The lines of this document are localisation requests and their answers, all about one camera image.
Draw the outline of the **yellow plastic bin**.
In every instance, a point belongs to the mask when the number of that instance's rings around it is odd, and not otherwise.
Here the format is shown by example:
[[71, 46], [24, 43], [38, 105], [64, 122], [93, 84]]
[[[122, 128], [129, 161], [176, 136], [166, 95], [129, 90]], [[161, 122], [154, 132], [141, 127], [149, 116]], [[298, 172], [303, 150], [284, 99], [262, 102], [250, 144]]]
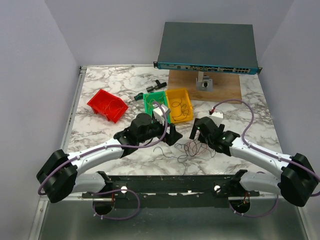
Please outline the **yellow plastic bin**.
[[170, 121], [173, 124], [189, 122], [193, 119], [193, 106], [186, 88], [169, 89], [165, 91]]

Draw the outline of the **green plastic bin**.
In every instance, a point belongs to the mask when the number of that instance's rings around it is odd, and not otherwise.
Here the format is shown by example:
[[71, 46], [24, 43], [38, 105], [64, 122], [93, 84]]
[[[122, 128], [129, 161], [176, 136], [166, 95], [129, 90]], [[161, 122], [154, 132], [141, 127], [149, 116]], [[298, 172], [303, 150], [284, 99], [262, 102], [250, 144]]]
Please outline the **green plastic bin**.
[[145, 113], [148, 114], [150, 117], [152, 117], [153, 114], [153, 102], [158, 102], [160, 105], [166, 105], [168, 108], [170, 108], [165, 91], [144, 93], [143, 102]]

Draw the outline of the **red plastic bin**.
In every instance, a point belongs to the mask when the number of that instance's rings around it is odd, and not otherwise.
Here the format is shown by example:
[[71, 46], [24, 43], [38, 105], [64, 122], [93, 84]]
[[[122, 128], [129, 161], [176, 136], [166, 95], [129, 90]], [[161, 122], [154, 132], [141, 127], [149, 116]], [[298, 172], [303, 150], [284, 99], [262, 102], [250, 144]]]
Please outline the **red plastic bin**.
[[87, 103], [95, 114], [117, 123], [127, 111], [127, 104], [119, 97], [100, 89]]

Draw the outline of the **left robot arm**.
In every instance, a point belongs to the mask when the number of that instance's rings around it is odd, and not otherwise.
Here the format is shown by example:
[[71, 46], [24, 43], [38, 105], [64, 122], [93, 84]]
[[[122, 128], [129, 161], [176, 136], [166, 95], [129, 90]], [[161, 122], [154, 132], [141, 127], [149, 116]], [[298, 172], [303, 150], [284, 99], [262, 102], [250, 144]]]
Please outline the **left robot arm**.
[[86, 171], [111, 160], [126, 157], [138, 149], [149, 148], [160, 142], [174, 145], [182, 138], [173, 123], [160, 122], [146, 113], [140, 113], [124, 130], [113, 138], [82, 151], [65, 153], [54, 151], [36, 174], [40, 186], [38, 195], [47, 196], [51, 203], [65, 199], [71, 193], [95, 192], [104, 198], [111, 185], [99, 174], [93, 188], [81, 183]]

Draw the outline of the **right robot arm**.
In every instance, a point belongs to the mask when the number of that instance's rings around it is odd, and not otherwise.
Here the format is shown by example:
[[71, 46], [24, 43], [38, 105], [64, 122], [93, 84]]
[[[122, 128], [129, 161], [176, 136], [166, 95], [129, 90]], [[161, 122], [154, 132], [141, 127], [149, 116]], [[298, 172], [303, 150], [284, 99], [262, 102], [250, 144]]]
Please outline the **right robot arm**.
[[224, 130], [223, 124], [216, 125], [210, 117], [194, 121], [190, 138], [199, 131], [198, 140], [217, 153], [248, 161], [266, 171], [246, 171], [230, 183], [230, 191], [241, 196], [247, 191], [261, 191], [281, 195], [287, 202], [304, 207], [320, 180], [309, 160], [303, 154], [290, 156], [247, 142], [233, 131]]

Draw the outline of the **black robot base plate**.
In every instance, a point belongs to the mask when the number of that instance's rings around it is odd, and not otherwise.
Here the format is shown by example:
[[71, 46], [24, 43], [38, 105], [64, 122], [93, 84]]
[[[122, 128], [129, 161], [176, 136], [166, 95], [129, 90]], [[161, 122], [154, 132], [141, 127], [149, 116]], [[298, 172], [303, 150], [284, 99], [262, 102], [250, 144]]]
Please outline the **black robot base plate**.
[[247, 173], [218, 175], [106, 175], [98, 193], [83, 193], [85, 199], [110, 198], [116, 209], [141, 208], [228, 208], [229, 200], [259, 197], [262, 190], [246, 190], [240, 178]]

